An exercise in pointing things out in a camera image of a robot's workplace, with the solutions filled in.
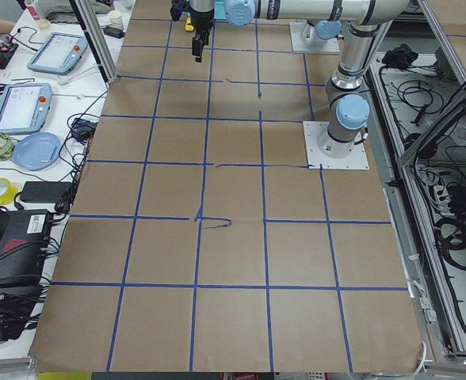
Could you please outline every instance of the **yellow tape roll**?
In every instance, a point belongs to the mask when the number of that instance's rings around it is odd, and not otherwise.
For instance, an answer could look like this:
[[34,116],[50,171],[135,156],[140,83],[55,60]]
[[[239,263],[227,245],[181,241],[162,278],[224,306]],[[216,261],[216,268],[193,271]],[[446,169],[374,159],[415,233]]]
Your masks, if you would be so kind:
[[14,184],[6,178],[0,178],[0,205],[13,202],[13,198],[17,192],[18,188]]

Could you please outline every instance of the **black adapter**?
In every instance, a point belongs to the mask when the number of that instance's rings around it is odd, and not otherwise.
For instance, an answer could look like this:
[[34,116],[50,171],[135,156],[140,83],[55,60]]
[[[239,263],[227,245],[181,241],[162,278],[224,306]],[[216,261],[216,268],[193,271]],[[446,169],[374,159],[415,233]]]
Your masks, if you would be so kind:
[[110,36],[114,38],[122,38],[125,36],[125,33],[123,30],[114,28],[113,26],[109,26],[109,25],[103,29],[103,32],[106,36]]

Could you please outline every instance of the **blue joint cap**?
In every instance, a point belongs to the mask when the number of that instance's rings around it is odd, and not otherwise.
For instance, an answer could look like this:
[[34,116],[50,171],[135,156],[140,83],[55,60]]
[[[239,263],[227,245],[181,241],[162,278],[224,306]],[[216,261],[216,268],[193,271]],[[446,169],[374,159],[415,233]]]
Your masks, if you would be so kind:
[[255,14],[254,0],[224,0],[224,15],[234,26],[249,24]]
[[335,38],[341,32],[341,22],[340,21],[320,21],[315,26],[315,34],[321,40],[331,40]]
[[370,106],[360,95],[350,94],[338,101],[337,120],[350,131],[360,129],[369,118]]

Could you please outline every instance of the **blue lid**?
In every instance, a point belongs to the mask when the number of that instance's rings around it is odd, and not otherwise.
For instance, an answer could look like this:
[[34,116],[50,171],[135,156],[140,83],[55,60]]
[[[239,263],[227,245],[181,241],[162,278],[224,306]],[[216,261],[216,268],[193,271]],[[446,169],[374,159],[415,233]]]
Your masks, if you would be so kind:
[[59,138],[52,133],[34,133],[15,146],[11,159],[27,170],[44,169],[55,162],[61,145]]
[[338,101],[336,113],[339,123],[345,129],[355,130],[363,127],[369,118],[370,107],[363,97],[351,93]]
[[340,21],[320,21],[315,26],[315,34],[321,40],[330,40],[335,38],[341,32],[342,24]]
[[247,25],[255,14],[254,0],[224,0],[224,15],[232,25]]

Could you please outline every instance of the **blue plate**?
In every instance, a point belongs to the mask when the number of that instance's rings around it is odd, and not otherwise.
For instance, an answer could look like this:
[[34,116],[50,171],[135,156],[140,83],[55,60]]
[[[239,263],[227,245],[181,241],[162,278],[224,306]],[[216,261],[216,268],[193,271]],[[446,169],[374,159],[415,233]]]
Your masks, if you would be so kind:
[[12,160],[21,168],[41,170],[55,162],[61,145],[59,138],[52,133],[34,133],[17,144]]

